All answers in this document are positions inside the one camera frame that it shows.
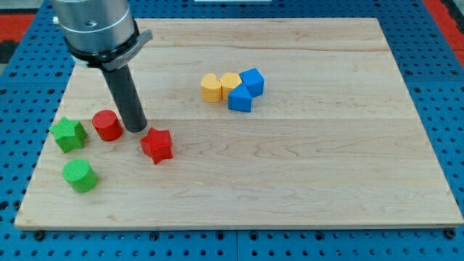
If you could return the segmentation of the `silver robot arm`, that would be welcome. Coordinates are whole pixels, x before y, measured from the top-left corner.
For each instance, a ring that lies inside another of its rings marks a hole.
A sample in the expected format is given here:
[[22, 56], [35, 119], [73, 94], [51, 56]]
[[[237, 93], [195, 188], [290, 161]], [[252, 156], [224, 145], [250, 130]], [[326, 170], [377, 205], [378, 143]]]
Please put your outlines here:
[[141, 32], [127, 0], [51, 0], [74, 58], [107, 72], [126, 66], [153, 39]]

